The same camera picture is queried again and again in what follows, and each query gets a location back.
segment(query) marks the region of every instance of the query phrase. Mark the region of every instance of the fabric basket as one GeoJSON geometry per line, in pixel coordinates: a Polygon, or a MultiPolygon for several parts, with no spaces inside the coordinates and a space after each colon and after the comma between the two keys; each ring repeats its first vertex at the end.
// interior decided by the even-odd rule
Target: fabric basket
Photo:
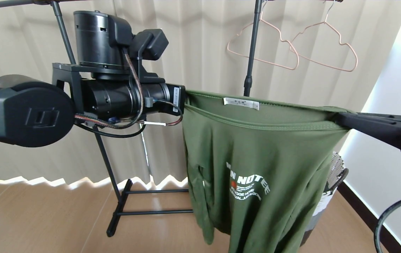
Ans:
{"type": "Polygon", "coordinates": [[[303,234],[302,243],[300,244],[301,246],[305,244],[306,240],[308,240],[308,237],[310,237],[311,232],[313,232],[314,227],[316,227],[319,219],[327,208],[327,205],[336,192],[337,187],[344,181],[348,173],[349,169],[345,167],[342,157],[338,153],[334,152],[327,184],[325,185],[321,200],[319,201],[313,213],[313,217],[311,218],[308,227],[305,229],[305,234],[303,234]]]}

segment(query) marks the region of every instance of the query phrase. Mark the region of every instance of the beige curtain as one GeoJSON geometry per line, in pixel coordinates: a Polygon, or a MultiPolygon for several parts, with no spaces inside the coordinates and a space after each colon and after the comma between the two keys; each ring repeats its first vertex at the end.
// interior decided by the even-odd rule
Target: beige curtain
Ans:
{"type": "MultiPolygon", "coordinates": [[[[242,95],[247,59],[226,51],[234,34],[253,20],[254,0],[95,0],[62,3],[66,27],[75,51],[72,12],[100,10],[127,19],[134,33],[161,28],[169,46],[157,62],[145,62],[169,83],[188,89],[230,95],[242,95]]],[[[322,21],[331,2],[320,0],[276,0],[266,5],[264,19],[292,39],[304,27],[322,21]]],[[[255,62],[251,96],[306,105],[333,105],[355,111],[362,109],[391,50],[401,25],[401,1],[344,0],[330,11],[329,23],[342,34],[358,53],[359,65],[353,72],[329,69],[300,60],[291,71],[255,62]]],[[[231,47],[248,54],[249,27],[231,47]]],[[[338,44],[338,37],[326,26],[308,30],[294,46],[305,56],[337,67],[351,68],[353,55],[338,44]]],[[[260,25],[256,56],[287,66],[295,57],[278,33],[260,25]]],[[[49,6],[27,5],[0,9],[0,75],[18,73],[51,80],[51,63],[67,62],[59,30],[49,6]]],[[[154,114],[152,121],[173,120],[154,114]]],[[[104,138],[117,180],[139,176],[155,183],[168,175],[186,177],[181,125],[149,125],[144,145],[137,136],[126,140],[104,138]]],[[[93,134],[73,128],[58,143],[37,148],[0,144],[0,179],[44,176],[48,180],[64,178],[67,183],[82,177],[99,181],[107,177],[93,134]]]]}

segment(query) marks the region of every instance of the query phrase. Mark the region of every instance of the clothes hanger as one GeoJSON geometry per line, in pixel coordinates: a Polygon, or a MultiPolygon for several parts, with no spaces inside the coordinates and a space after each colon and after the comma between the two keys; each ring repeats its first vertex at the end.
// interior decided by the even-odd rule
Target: clothes hanger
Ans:
{"type": "MultiPolygon", "coordinates": [[[[260,61],[260,62],[264,62],[264,63],[267,63],[267,64],[271,64],[271,65],[274,65],[274,66],[278,66],[278,67],[284,67],[285,69],[295,70],[295,69],[297,69],[297,67],[299,66],[299,54],[297,53],[296,49],[294,48],[294,46],[292,45],[292,43],[291,43],[289,40],[283,40],[283,39],[282,39],[282,32],[280,31],[280,29],[278,29],[276,26],[274,26],[273,24],[270,24],[269,22],[267,22],[266,20],[263,19],[263,10],[264,10],[264,7],[266,6],[267,1],[268,1],[268,0],[265,1],[264,5],[263,5],[263,7],[262,7],[262,9],[261,9],[260,21],[263,22],[263,23],[265,23],[265,24],[267,24],[267,25],[269,25],[269,26],[272,27],[273,29],[276,29],[276,30],[279,32],[280,41],[281,41],[281,42],[287,42],[287,43],[289,44],[289,49],[290,49],[292,52],[294,52],[294,53],[296,54],[296,56],[297,56],[297,63],[296,63],[296,65],[295,65],[295,67],[287,67],[287,66],[284,66],[284,65],[280,65],[280,64],[268,62],[268,61],[261,60],[261,59],[257,59],[257,58],[254,58],[254,60],[257,60],[257,61],[260,61]]],[[[238,55],[238,56],[243,56],[243,57],[249,58],[249,56],[245,56],[245,55],[243,55],[243,54],[236,53],[236,52],[232,51],[232,50],[230,49],[230,43],[231,43],[233,40],[235,40],[236,38],[238,38],[239,36],[241,36],[242,32],[243,32],[247,27],[251,26],[252,24],[253,24],[253,22],[250,23],[250,24],[248,24],[247,26],[243,27],[242,30],[241,30],[239,33],[237,33],[233,38],[231,38],[231,40],[227,43],[227,51],[229,51],[230,53],[234,53],[234,54],[236,54],[236,55],[238,55]]]]}
{"type": "Polygon", "coordinates": [[[328,17],[329,17],[329,12],[330,12],[330,10],[332,9],[332,7],[333,7],[333,5],[335,4],[335,2],[336,2],[336,0],[333,1],[332,6],[330,6],[329,10],[327,11],[327,14],[325,15],[325,20],[324,20],[324,21],[322,21],[322,22],[320,22],[320,23],[317,23],[317,24],[314,24],[314,25],[311,25],[311,26],[305,27],[305,29],[303,29],[302,32],[297,33],[297,35],[292,39],[292,42],[294,42],[295,39],[296,39],[300,34],[303,34],[308,28],[314,27],[314,26],[318,26],[318,25],[322,25],[322,24],[326,24],[328,27],[330,27],[330,28],[331,28],[335,33],[337,33],[337,35],[339,36],[339,44],[340,44],[340,45],[346,45],[346,46],[348,46],[349,49],[352,51],[353,55],[355,56],[355,66],[354,66],[352,69],[341,69],[341,68],[339,68],[339,67],[334,67],[334,66],[330,66],[330,65],[327,65],[327,64],[323,64],[323,63],[317,62],[317,61],[312,60],[312,59],[310,59],[310,58],[308,58],[308,57],[306,57],[306,56],[303,56],[303,55],[301,55],[301,54],[299,54],[299,56],[302,57],[302,58],[304,58],[304,59],[307,59],[308,61],[312,61],[312,62],[314,62],[314,63],[320,64],[320,65],[322,65],[322,66],[330,67],[330,68],[332,68],[332,69],[337,69],[337,70],[341,70],[341,71],[352,72],[352,71],[354,71],[354,70],[356,69],[356,66],[358,66],[358,56],[356,55],[355,50],[353,49],[353,47],[352,47],[349,43],[342,43],[342,42],[341,42],[342,36],[341,36],[340,32],[338,32],[338,30],[337,30],[335,27],[333,27],[331,24],[329,24],[329,23],[327,22],[327,19],[328,19],[328,17]]]}

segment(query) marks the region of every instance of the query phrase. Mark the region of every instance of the olive green garment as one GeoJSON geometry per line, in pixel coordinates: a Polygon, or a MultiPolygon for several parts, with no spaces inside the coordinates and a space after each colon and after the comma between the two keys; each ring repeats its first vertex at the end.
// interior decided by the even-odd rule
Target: olive green garment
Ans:
{"type": "Polygon", "coordinates": [[[187,94],[189,194],[205,241],[216,227],[230,234],[230,253],[297,252],[348,131],[330,120],[348,111],[187,94]]]}

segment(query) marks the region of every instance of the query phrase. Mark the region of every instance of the light brown floor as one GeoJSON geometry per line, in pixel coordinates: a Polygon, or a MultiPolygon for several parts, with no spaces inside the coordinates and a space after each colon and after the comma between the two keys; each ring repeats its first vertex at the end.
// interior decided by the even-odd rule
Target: light brown floor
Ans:
{"type": "MultiPolygon", "coordinates": [[[[134,184],[134,189],[142,189],[134,184]]],[[[228,235],[203,242],[193,214],[123,216],[115,236],[106,229],[117,200],[110,185],[76,189],[0,184],[0,253],[226,253],[228,235]]],[[[134,194],[125,210],[190,208],[186,193],[134,194]]],[[[372,232],[337,193],[300,253],[374,253],[372,232]]]]}

